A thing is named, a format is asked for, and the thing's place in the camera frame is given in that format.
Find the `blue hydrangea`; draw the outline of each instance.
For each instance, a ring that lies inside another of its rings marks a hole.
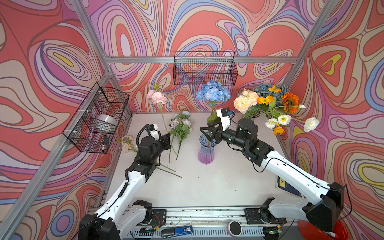
[[[212,80],[203,85],[200,91],[196,92],[196,99],[208,101],[210,106],[212,106],[214,101],[226,103],[230,98],[231,93],[228,88]]]

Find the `wire mesh basket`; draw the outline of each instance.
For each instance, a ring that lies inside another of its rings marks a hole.
[[[69,134],[65,133],[68,130],[63,132],[81,152],[108,152],[129,100],[129,95],[118,89],[97,86],[94,98],[75,127]]]
[[[234,56],[233,51],[174,52],[174,84],[203,85],[212,80],[234,86],[238,76]]]

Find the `purple glass vase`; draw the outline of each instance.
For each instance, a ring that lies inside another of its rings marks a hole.
[[[200,136],[200,144],[199,161],[204,164],[210,164],[215,159],[214,146],[216,146],[216,140],[209,142],[207,137],[202,134]]]

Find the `psychedelic wall pattern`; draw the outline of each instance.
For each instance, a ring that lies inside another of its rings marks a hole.
[[[0,221],[103,73],[67,0],[0,1]],[[116,141],[108,154],[70,145],[13,239],[70,239],[116,149]]]
[[[224,50],[233,50],[236,56],[296,56],[322,6],[322,0],[252,4],[242,0],[95,0],[87,3],[86,9],[109,56],[173,56],[174,51]],[[169,97],[166,111],[209,110],[208,105],[196,100],[195,86],[172,83],[173,64],[111,67],[124,91],[131,94],[133,112],[156,111],[145,100],[153,83],[162,84]],[[231,88],[234,93],[247,83],[282,82],[290,64],[237,67],[239,77]]]
[[[291,85],[307,108],[282,136],[295,164],[348,184],[350,239],[384,239],[383,37],[383,1],[340,1]],[[309,117],[320,125],[305,133]]]

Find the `red bucket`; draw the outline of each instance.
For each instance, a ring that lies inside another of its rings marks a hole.
[[[331,237],[325,232],[313,226],[310,222],[299,220],[298,223],[299,231],[303,238],[306,240],[347,240],[348,239],[348,230],[341,223],[337,221],[332,232],[337,234],[338,238]]]

